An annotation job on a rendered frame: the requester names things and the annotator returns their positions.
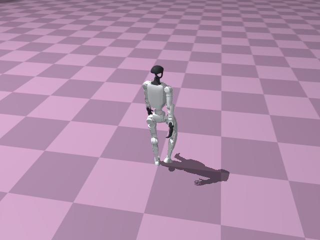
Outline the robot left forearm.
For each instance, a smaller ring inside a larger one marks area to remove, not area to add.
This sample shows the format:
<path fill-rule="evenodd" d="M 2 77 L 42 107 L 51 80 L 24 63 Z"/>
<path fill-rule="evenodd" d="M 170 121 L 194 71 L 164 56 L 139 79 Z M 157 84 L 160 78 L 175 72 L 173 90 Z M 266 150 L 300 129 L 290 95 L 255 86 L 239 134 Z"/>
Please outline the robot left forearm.
<path fill-rule="evenodd" d="M 144 100 L 145 100 L 146 108 L 151 109 L 151 106 L 150 106 L 148 99 L 145 99 L 145 95 L 144 95 Z"/>

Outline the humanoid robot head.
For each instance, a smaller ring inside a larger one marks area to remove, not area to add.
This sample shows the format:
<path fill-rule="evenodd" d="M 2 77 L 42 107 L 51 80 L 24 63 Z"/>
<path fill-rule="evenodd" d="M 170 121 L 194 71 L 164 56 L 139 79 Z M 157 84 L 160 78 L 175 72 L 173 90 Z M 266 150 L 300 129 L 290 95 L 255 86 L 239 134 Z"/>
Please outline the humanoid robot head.
<path fill-rule="evenodd" d="M 163 71 L 164 71 L 164 68 L 162 66 L 160 66 L 160 65 L 155 65 L 155 66 L 152 67 L 150 72 L 155 74 L 154 81 L 151 82 L 152 85 L 158 86 L 158 85 L 161 84 L 160 78 L 162 78 L 162 76 L 163 76 Z M 157 75 L 157 74 L 160 74 L 160 73 L 161 73 L 161 77 L 159 77 Z"/>

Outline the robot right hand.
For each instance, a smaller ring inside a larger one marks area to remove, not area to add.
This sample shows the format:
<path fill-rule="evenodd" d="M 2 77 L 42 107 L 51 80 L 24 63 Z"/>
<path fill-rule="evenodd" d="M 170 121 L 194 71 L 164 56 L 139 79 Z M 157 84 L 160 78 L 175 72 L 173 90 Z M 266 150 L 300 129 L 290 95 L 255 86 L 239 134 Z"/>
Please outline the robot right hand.
<path fill-rule="evenodd" d="M 172 136 L 174 125 L 172 126 L 172 123 L 169 122 L 169 126 L 168 127 L 169 127 L 169 135 L 166 138 L 170 138 Z"/>

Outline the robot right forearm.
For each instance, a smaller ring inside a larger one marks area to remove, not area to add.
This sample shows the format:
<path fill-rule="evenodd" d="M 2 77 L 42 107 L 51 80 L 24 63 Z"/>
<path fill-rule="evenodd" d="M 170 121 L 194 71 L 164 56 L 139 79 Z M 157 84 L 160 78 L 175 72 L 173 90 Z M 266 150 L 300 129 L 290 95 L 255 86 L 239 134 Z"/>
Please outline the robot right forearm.
<path fill-rule="evenodd" d="M 168 113 L 168 125 L 171 122 L 172 126 L 174 125 L 174 109 L 175 109 L 175 105 L 171 104 L 170 110 L 167 111 L 167 113 Z"/>

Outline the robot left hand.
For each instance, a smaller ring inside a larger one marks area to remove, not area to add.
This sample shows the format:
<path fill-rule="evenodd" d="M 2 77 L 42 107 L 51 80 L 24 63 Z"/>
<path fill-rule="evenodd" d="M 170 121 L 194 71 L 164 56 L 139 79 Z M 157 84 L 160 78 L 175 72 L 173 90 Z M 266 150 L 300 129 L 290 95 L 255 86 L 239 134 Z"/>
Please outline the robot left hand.
<path fill-rule="evenodd" d="M 152 115 L 153 114 L 152 113 L 153 110 L 151 110 L 151 108 L 147 107 L 146 110 L 147 110 L 148 115 Z"/>

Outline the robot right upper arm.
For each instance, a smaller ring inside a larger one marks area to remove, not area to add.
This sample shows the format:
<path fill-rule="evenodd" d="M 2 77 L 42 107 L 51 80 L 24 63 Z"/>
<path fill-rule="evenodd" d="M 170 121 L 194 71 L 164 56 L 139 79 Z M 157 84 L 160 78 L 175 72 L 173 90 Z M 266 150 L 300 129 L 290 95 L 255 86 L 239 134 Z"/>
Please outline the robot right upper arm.
<path fill-rule="evenodd" d="M 173 100 L 173 88 L 169 85 L 164 85 L 164 92 L 166 93 L 166 102 L 167 102 L 167 105 L 166 105 L 166 108 L 167 109 L 171 109 L 171 105 L 173 104 L 172 103 L 172 100 Z"/>

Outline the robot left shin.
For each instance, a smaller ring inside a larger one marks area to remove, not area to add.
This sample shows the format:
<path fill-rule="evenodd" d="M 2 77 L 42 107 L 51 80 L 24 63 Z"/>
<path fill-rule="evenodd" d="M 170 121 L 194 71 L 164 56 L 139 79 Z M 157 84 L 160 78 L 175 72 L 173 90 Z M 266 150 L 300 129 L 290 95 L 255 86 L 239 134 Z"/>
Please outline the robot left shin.
<path fill-rule="evenodd" d="M 153 151 L 154 156 L 155 156 L 155 161 L 159 161 L 159 157 L 158 157 L 158 152 L 159 152 L 158 144 L 153 145 L 153 138 L 151 138 L 151 144 L 152 144 L 152 151 Z"/>

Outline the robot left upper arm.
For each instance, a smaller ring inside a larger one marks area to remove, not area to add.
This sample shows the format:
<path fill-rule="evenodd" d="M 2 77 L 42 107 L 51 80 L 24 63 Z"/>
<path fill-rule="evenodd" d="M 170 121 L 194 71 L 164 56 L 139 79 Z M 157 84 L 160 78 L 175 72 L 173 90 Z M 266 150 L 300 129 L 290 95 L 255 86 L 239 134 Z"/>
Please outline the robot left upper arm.
<path fill-rule="evenodd" d="M 148 100 L 148 90 L 147 90 L 147 85 L 150 81 L 145 81 L 143 84 L 142 84 L 142 87 L 143 87 L 143 91 L 144 91 L 144 95 L 145 95 L 145 99 Z"/>

